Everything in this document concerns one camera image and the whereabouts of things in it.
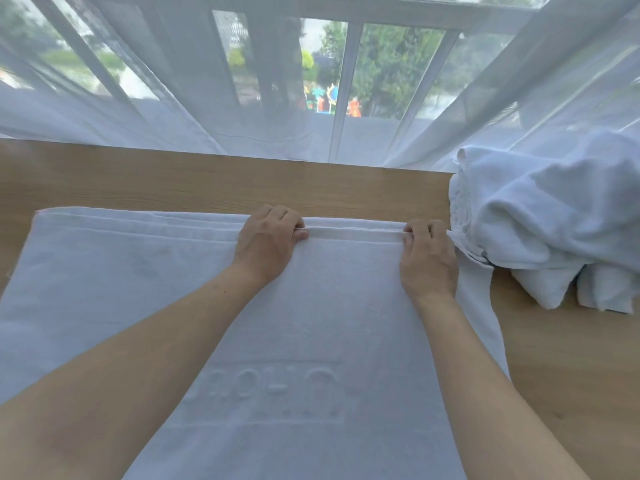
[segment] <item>bare skin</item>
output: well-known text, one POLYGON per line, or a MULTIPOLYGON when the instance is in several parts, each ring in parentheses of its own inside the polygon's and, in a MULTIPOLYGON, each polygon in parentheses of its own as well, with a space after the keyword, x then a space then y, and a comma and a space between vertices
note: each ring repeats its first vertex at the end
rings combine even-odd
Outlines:
MULTIPOLYGON (((300 215, 264 206, 233 263, 198 290, 105 340, 0 406, 0 472, 15 480, 122 478, 178 405, 229 325, 276 279, 300 215)), ((400 271, 431 343, 467 476, 587 479, 493 361, 454 297, 458 265, 442 222, 405 227, 400 271)))
POLYGON ((458 262, 441 221, 405 227, 400 277, 429 337, 469 480, 588 480, 519 395, 455 300, 458 262))
POLYGON ((0 406, 0 472, 12 480, 122 478, 236 316, 308 238, 297 212, 264 206, 212 281, 79 355, 0 406))

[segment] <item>folded towel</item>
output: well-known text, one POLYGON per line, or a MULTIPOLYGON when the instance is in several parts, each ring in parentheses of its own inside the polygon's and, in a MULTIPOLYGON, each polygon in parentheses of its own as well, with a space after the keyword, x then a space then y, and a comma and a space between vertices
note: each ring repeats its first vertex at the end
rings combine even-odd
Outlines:
MULTIPOLYGON (((0 402, 218 274, 245 219, 39 212, 0 301, 0 402)), ((126 479, 465 478, 398 276, 403 225, 305 221, 126 479)), ((459 261, 456 298, 507 373, 492 268, 459 261)))
POLYGON ((544 308, 578 280, 580 304, 632 313, 640 292, 640 143, 599 130, 567 158, 465 147, 451 179, 451 236, 512 269, 544 308))

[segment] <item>wooden surface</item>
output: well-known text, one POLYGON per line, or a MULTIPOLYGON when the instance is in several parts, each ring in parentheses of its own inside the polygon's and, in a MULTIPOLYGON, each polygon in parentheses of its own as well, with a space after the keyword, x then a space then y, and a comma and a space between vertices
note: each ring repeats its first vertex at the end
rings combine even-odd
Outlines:
MULTIPOLYGON (((0 140, 0 289, 34 211, 63 205, 448 220, 449 175, 0 140)), ((640 478, 640 318, 538 307, 504 270, 492 303, 514 384, 593 479, 640 478)))

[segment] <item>crumpled white towel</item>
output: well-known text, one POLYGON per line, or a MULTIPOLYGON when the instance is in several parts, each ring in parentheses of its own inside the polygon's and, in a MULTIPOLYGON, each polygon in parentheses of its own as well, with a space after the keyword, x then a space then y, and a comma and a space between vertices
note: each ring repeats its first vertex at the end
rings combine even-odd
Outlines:
MULTIPOLYGON (((0 402, 218 274, 245 219, 39 212, 0 301, 0 402)), ((465 478, 399 280, 403 224, 305 221, 309 240, 238 316, 126 479, 465 478)), ((456 298, 508 373, 493 269, 459 262, 456 298)))
POLYGON ((580 273, 581 305, 633 312, 639 142, 599 130, 559 161, 468 146, 458 163, 449 198, 451 236, 462 250, 510 268, 544 308, 559 306, 580 273))

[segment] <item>person's right arm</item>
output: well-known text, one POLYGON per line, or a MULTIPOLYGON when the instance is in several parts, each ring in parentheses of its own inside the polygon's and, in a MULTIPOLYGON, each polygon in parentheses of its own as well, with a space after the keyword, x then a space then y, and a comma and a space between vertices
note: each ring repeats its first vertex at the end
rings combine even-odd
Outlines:
POLYGON ((469 480, 588 480, 519 395, 455 300, 458 263, 442 221, 405 227, 400 275, 429 338, 469 480))

